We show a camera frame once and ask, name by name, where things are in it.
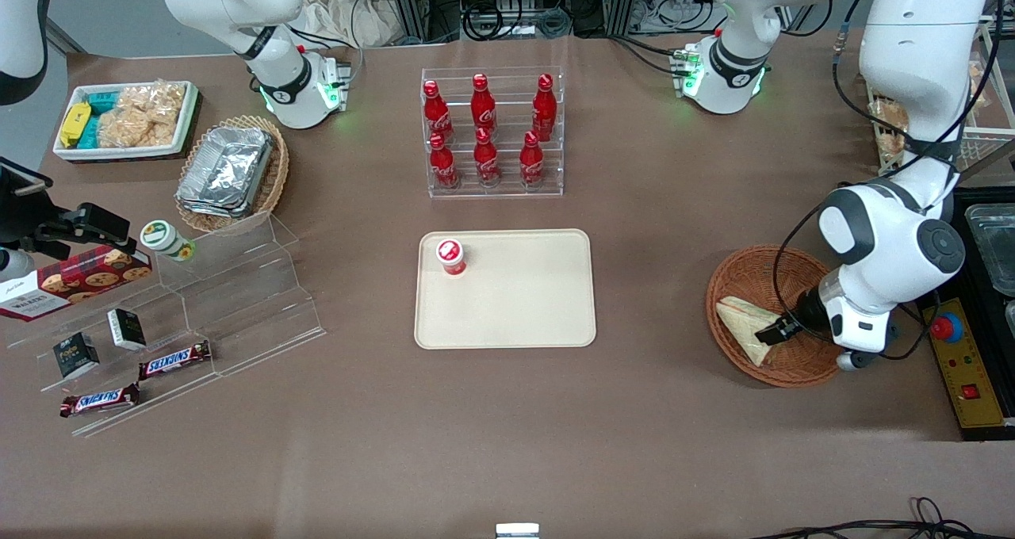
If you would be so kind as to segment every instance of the clear acrylic display stand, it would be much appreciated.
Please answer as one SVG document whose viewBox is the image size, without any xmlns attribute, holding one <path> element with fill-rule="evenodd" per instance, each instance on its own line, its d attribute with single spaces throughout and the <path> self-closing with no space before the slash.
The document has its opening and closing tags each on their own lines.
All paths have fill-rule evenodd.
<svg viewBox="0 0 1015 539">
<path fill-rule="evenodd" d="M 210 341 L 209 361 L 142 381 L 141 404 L 61 419 L 74 435 L 110 428 L 325 334 L 314 299 L 296 279 L 291 251 L 297 240 L 277 218 L 258 214 L 194 242 L 187 262 L 152 256 L 152 277 L 41 320 L 4 323 L 8 348 L 37 355 L 40 391 L 54 416 L 66 396 L 124 388 L 137 381 L 138 363 Z M 138 315 L 146 348 L 113 344 L 107 313 L 114 308 Z M 53 347 L 79 331 L 91 337 L 99 364 L 64 380 Z"/>
<path fill-rule="evenodd" d="M 472 99 L 472 76 L 485 73 L 489 80 L 490 94 L 496 100 L 497 132 L 493 146 L 497 149 L 500 166 L 500 184 L 492 189 L 479 184 L 476 161 L 472 151 L 476 146 L 476 130 L 472 122 L 469 102 Z M 519 155 L 524 145 L 525 132 L 532 129 L 532 99 L 538 90 L 541 74 L 553 76 L 553 91 L 557 97 L 557 120 L 553 136 L 540 143 L 543 149 L 543 184 L 527 190 L 522 185 Z M 426 165 L 426 185 L 430 198 L 507 198 L 526 196 L 560 196 L 564 193 L 564 75 L 558 66 L 519 68 L 449 68 L 424 69 L 422 81 L 437 81 L 441 95 L 451 112 L 455 128 L 455 142 L 448 146 L 455 155 L 462 184 L 458 189 L 437 186 L 430 170 L 429 130 L 422 106 L 426 95 L 420 81 L 420 117 L 423 126 L 423 160 Z"/>
</svg>

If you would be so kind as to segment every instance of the snickers bar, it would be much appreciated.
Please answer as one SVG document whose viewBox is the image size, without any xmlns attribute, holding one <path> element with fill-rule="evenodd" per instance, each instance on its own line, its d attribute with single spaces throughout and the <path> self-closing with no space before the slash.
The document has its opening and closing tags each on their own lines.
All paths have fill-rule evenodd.
<svg viewBox="0 0 1015 539">
<path fill-rule="evenodd" d="M 67 397 L 60 405 L 60 415 L 69 418 L 93 410 L 112 410 L 124 406 L 137 406 L 140 403 L 141 392 L 137 388 L 137 383 L 134 383 L 130 387 L 116 391 L 83 397 Z"/>
<path fill-rule="evenodd" d="M 156 358 L 155 360 L 138 364 L 137 380 L 144 381 L 149 377 L 168 373 L 175 368 L 180 368 L 181 366 L 192 362 L 204 360 L 210 356 L 211 349 L 208 347 L 208 342 L 202 341 L 182 351 L 177 351 L 163 357 Z"/>
</svg>

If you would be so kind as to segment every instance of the woven basket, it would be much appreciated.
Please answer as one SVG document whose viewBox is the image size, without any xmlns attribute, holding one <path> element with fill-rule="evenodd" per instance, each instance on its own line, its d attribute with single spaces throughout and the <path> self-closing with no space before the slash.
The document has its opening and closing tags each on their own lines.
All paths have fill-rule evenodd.
<svg viewBox="0 0 1015 539">
<path fill-rule="evenodd" d="M 251 211 L 251 215 L 257 214 L 259 211 L 274 210 L 275 206 L 278 205 L 278 199 L 282 197 L 285 178 L 289 174 L 289 149 L 285 146 L 285 140 L 282 139 L 282 134 L 278 131 L 278 128 L 272 125 L 271 121 L 262 119 L 261 117 L 246 116 L 246 114 L 243 117 L 221 121 L 221 123 L 213 128 L 217 127 L 258 128 L 271 133 L 272 137 L 275 138 L 271 155 L 268 157 L 270 162 L 264 172 L 264 178 L 261 179 L 261 188 L 258 189 L 257 199 L 254 200 L 254 210 Z M 191 152 L 187 155 L 187 162 L 184 163 L 184 169 L 180 174 L 181 182 L 187 176 L 187 172 L 190 171 L 191 164 L 194 163 L 194 155 L 196 155 L 205 138 L 208 137 L 208 133 L 211 133 L 211 129 L 205 132 L 204 135 L 201 135 L 200 140 L 192 146 Z M 187 210 L 179 201 L 177 202 L 177 210 L 180 211 L 180 216 L 190 227 L 205 232 L 224 228 L 243 219 L 198 214 L 195 211 Z"/>
<path fill-rule="evenodd" d="M 716 304 L 733 295 L 775 314 L 783 309 L 771 287 L 771 263 L 777 246 L 754 246 L 730 255 L 716 269 L 705 293 L 705 315 L 716 342 L 737 368 L 775 387 L 813 387 L 829 381 L 838 373 L 835 357 L 841 348 L 801 332 L 789 341 L 772 347 L 768 360 L 756 366 L 733 334 L 726 329 L 716 311 Z M 779 262 L 779 289 L 787 304 L 796 302 L 805 290 L 818 284 L 827 273 L 821 262 L 799 250 L 787 248 Z"/>
</svg>

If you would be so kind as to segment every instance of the control panel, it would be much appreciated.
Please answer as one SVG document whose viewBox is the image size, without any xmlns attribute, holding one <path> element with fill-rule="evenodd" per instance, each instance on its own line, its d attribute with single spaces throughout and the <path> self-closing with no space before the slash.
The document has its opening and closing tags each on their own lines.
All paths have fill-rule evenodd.
<svg viewBox="0 0 1015 539">
<path fill-rule="evenodd" d="M 932 317 L 934 308 L 924 311 L 924 319 Z M 931 345 L 959 425 L 963 428 L 1004 426 L 1001 406 L 957 298 L 941 304 L 938 317 L 931 323 Z"/>
</svg>

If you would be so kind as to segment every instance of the blue package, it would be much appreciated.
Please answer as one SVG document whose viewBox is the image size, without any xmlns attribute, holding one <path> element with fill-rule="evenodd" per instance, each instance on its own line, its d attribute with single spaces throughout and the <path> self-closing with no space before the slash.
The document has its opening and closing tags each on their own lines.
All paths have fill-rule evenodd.
<svg viewBox="0 0 1015 539">
<path fill-rule="evenodd" d="M 120 94 L 116 91 L 106 91 L 106 93 L 91 93 L 88 95 L 88 105 L 91 106 L 92 114 L 104 114 L 112 111 L 117 105 Z"/>
<path fill-rule="evenodd" d="M 88 123 L 84 124 L 84 132 L 81 133 L 81 138 L 77 142 L 77 148 L 79 149 L 97 149 L 98 148 L 98 118 L 91 116 Z"/>
</svg>

